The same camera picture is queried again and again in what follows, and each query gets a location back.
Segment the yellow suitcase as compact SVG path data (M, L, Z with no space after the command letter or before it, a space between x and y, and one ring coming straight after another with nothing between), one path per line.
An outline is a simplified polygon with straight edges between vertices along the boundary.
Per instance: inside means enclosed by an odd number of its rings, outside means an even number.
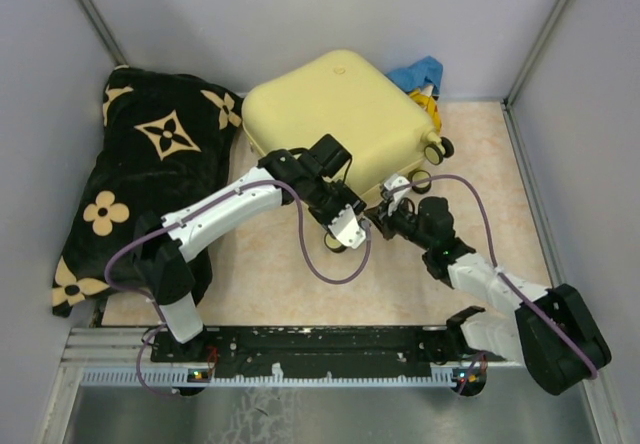
M251 90L242 105L243 128L260 159L333 136L353 157L337 176L367 208L393 174L410 180L424 163L438 166L454 153L411 92L359 54L335 50Z

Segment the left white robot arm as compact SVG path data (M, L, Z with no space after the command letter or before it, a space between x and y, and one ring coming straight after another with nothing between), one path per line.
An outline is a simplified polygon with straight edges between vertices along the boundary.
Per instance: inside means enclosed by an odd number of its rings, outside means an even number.
M366 204L337 176L352 160L326 134L308 149L269 152L238 180L194 204L139 219L132 263L150 288L176 353L194 361L208 348L193 296L191 261L251 218L295 204L341 246L356 249L367 242L360 219Z

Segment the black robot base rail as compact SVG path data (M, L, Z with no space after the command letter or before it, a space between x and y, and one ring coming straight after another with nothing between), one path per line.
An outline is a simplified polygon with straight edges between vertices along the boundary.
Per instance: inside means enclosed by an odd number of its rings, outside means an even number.
M479 394L486 362L466 383L474 351L444 326L220 326L186 344L161 331L151 341L151 360L203 369L198 380L270 376L278 365L288 378L426 377L452 368L453 391Z

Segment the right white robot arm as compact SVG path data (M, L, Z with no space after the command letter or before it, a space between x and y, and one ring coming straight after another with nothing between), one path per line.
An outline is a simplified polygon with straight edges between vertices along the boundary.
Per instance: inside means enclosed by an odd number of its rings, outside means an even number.
M611 350L575 287L532 283L484 258L456 235L446 199L384 201L365 215L384 239L400 236L423 249L434 279L492 307L469 308L448 320L446 344L454 357L488 351L517 362L551 395L596 377L611 362Z

